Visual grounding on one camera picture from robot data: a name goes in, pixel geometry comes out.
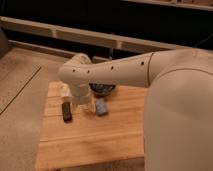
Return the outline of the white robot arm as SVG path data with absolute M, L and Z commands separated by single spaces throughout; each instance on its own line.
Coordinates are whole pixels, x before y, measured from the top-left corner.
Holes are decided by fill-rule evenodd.
M 213 171 L 213 53 L 177 49 L 93 64 L 77 54 L 59 69 L 77 104 L 89 85 L 146 87 L 145 171 Z

